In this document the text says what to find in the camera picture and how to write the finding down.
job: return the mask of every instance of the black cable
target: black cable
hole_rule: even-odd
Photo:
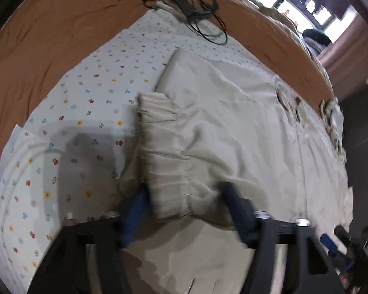
[[[143,5],[146,6],[149,9],[158,9],[158,7],[156,7],[154,5],[154,2],[157,1],[162,1],[165,3],[165,0],[142,0]],[[219,34],[206,34],[204,32],[201,31],[201,29],[198,26],[198,22],[199,21],[193,21],[192,23],[188,20],[187,18],[187,27],[197,33],[198,35],[200,35],[201,37],[203,37],[205,40],[209,41],[210,43],[216,44],[216,45],[225,45],[228,42],[228,34],[226,33],[226,24],[224,23],[224,21],[222,21],[222,19],[220,17],[218,17],[215,12],[218,9],[217,7],[212,7],[210,5],[208,5],[206,2],[204,2],[203,0],[188,0],[188,2],[195,8],[195,2],[198,2],[200,7],[205,10],[205,11],[209,11],[211,12],[212,16],[215,18],[215,20],[217,21],[218,25],[219,25],[219,29],[221,30],[221,32]],[[211,40],[211,38],[219,38],[221,37],[221,35],[225,35],[225,39],[224,42],[222,43],[217,43],[213,40]]]

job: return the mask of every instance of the floor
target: floor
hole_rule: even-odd
[[[353,186],[354,218],[350,231],[355,236],[368,225],[368,86],[341,104],[348,162],[348,184]]]

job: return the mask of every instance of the folded beige fabric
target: folded beige fabric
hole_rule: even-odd
[[[176,51],[157,92],[140,94],[140,154],[158,219],[229,224],[218,183],[233,182],[279,220],[348,226],[344,164],[317,114],[278,80]]]

